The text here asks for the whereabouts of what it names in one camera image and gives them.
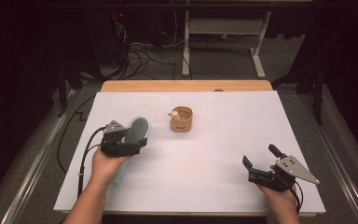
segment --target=person's left hand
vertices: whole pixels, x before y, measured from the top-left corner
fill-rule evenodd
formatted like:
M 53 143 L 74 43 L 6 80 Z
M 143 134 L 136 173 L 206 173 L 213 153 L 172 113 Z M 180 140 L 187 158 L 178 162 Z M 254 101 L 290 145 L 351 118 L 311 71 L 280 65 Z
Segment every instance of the person's left hand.
M 109 187 L 120 169 L 120 165 L 130 158 L 131 157 L 107 157 L 101 152 L 101 146 L 99 146 L 92 157 L 90 182 L 102 185 L 102 187 Z

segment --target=white tabletop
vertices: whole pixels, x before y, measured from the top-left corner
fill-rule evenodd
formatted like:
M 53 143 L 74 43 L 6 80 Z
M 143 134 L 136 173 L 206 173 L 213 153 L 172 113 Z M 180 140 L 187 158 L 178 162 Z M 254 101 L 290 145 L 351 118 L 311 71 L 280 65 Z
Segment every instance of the white tabletop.
M 193 110 L 189 133 L 170 130 L 168 113 L 179 105 Z M 148 118 L 152 131 L 122 182 L 110 187 L 106 213 L 264 216 L 267 201 L 247 181 L 243 155 L 268 171 L 276 160 L 268 150 L 274 144 L 307 167 L 276 91 L 99 92 L 54 210 L 67 212 L 76 201 L 77 173 L 92 133 L 112 119 L 126 126 L 136 116 Z M 91 145 L 101 140 L 99 133 Z M 304 191 L 300 215 L 325 212 L 316 187 L 297 181 Z

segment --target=person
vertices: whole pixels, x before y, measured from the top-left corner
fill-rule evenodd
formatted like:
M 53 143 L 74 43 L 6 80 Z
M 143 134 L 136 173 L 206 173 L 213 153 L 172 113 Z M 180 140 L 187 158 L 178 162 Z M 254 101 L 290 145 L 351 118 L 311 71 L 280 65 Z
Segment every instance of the person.
M 63 223 L 100 224 L 109 185 L 117 174 L 120 165 L 130 158 L 107 157 L 101 152 L 101 147 L 98 147 L 92 157 L 92 171 L 89 183 Z M 271 214 L 279 224 L 300 223 L 296 213 L 296 199 L 289 190 L 277 192 L 263 186 L 258 187 L 266 195 Z

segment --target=gray carpet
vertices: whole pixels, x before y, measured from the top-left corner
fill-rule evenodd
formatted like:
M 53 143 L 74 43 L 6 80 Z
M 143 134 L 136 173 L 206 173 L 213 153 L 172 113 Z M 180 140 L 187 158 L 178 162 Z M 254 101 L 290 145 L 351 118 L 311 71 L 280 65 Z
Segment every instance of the gray carpet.
M 146 47 L 149 56 L 156 61 L 160 61 L 160 63 L 149 61 L 142 74 L 130 77 L 130 79 L 256 79 L 255 69 L 248 52 L 248 48 L 254 46 L 255 41 L 255 37 L 245 37 L 235 43 L 210 40 L 206 49 L 199 49 L 205 46 L 205 41 L 202 37 L 191 38 L 191 46 L 194 47 L 190 53 L 191 77 L 181 76 L 182 47 L 166 49 Z M 301 42 L 302 38 L 284 40 L 278 37 L 276 39 L 265 40 L 260 51 L 260 58 L 268 80 L 284 76 L 289 71 Z M 133 66 L 141 62 L 137 60 L 134 54 L 130 54 L 130 57 L 135 58 L 131 61 Z M 108 74 L 111 72 L 111 68 L 106 66 L 103 68 L 103 71 Z M 136 71 L 135 68 L 130 68 L 127 75 L 132 74 L 134 71 Z M 343 190 L 339 174 L 329 158 L 325 147 L 326 140 L 320 134 L 319 129 L 321 127 L 315 125 L 307 108 L 311 98 L 297 95 L 293 87 L 294 85 L 281 85 L 277 89 L 308 166 L 321 180 L 322 188 L 320 189 L 320 194 L 327 211 L 325 214 L 317 217 L 302 217 L 301 222 L 358 223 L 358 217 L 353 212 L 351 201 L 348 200 L 348 196 L 345 190 Z M 63 167 L 67 169 L 85 125 L 85 121 L 82 118 L 86 118 L 90 112 L 92 99 L 80 107 L 79 111 L 83 112 L 82 116 L 76 114 L 70 122 L 69 118 L 81 104 L 100 88 L 101 83 L 89 82 L 85 84 L 81 91 L 76 93 L 76 98 L 73 100 L 74 103 L 66 111 L 68 117 L 52 145 L 51 153 L 46 165 L 44 165 L 41 176 L 37 179 L 33 193 L 29 199 L 25 200 L 26 204 L 20 211 L 17 220 L 15 220 L 18 223 L 60 223 L 65 218 L 65 214 L 52 210 L 64 179 L 64 173 L 60 169 L 56 158 L 58 144 L 60 143 L 63 129 L 69 123 L 60 150 Z M 57 99 L 57 94 L 55 93 L 52 97 Z M 53 130 L 54 123 L 58 120 L 56 118 L 58 110 L 59 106 L 56 104 L 51 113 L 47 115 L 34 131 L 33 136 L 31 136 L 27 144 L 24 145 L 3 180 L 0 186 L 0 223 L 15 198 L 37 153 L 43 147 L 47 137 Z M 328 136 L 328 143 L 337 150 L 345 171 L 350 177 L 352 184 L 358 190 L 358 146 L 345 121 L 337 111 L 327 89 L 324 89 L 322 115 L 324 122 L 323 130 Z M 244 219 L 219 220 L 220 223 L 244 223 L 245 221 Z M 268 218 L 268 223 L 274 223 L 272 218 Z

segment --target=small brown basket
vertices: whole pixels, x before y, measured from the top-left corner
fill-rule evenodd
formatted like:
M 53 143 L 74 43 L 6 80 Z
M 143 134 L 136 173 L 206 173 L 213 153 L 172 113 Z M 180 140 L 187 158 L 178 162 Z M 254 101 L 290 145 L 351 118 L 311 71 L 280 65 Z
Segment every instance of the small brown basket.
M 191 130 L 191 123 L 193 122 L 193 111 L 186 106 L 177 106 L 173 111 L 177 111 L 179 119 L 171 119 L 171 130 L 176 133 L 187 133 Z

